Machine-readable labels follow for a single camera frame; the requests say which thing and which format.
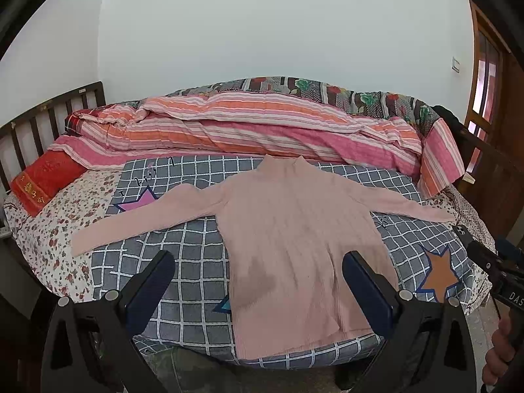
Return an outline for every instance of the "floral bedspread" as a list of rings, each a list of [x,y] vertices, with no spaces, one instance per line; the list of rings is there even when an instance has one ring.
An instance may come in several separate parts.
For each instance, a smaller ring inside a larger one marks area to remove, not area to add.
[[[88,170],[31,217],[14,194],[4,203],[12,236],[38,280],[52,293],[73,301],[93,299],[90,255],[71,256],[72,233],[102,219],[120,171]]]
[[[71,234],[81,227],[102,219],[120,179],[120,170],[88,170],[61,190],[37,216],[31,217],[15,195],[10,194],[4,209],[13,238],[31,269],[49,291],[67,295],[74,301],[93,298],[90,253],[71,256]],[[428,203],[442,207],[457,218],[471,234],[495,251],[495,243],[477,212],[457,189],[448,186]],[[486,274],[474,265],[472,296],[466,313],[485,299],[491,284]]]

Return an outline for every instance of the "metal screw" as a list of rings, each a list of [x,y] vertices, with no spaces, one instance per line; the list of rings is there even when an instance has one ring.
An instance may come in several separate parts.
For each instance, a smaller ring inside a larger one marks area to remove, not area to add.
[[[413,293],[408,290],[400,290],[398,295],[405,301],[410,301],[413,298]]]
[[[118,292],[118,290],[107,291],[106,294],[105,294],[105,299],[106,299],[107,301],[113,301],[113,300],[116,300],[118,297],[119,297],[119,292]]]
[[[447,302],[450,303],[453,307],[460,306],[460,301],[458,300],[457,297],[449,297],[447,299]]]
[[[59,299],[59,301],[58,301],[58,305],[59,305],[60,307],[64,307],[64,306],[66,306],[68,303],[69,303],[69,297],[67,297],[67,296],[62,297],[62,298]]]

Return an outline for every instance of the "blue gripper pad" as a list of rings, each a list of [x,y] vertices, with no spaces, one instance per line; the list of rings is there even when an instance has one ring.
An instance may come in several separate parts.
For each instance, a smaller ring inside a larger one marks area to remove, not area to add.
[[[158,261],[154,259],[148,267],[151,264],[154,265],[153,270],[127,304],[125,324],[130,336],[141,334],[146,329],[149,319],[175,274],[175,259],[171,253],[164,253]]]
[[[374,272],[369,267],[368,270],[372,273],[368,273],[351,253],[342,260],[342,275],[371,329],[387,339],[393,332],[393,311],[371,278]]]

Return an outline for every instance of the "human hand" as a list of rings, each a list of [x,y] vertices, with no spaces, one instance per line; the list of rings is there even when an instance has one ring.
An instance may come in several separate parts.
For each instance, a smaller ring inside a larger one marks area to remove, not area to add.
[[[498,329],[492,335],[493,348],[486,353],[486,365],[482,369],[482,381],[487,386],[494,386],[508,369],[507,362],[515,356],[515,350],[509,344],[508,336],[512,330],[509,315],[502,317]]]

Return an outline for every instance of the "red pillowcase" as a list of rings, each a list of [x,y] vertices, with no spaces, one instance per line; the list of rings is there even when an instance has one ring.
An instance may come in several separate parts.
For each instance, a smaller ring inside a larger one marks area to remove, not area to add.
[[[86,172],[63,151],[47,151],[11,182],[12,192],[35,217],[59,190]]]

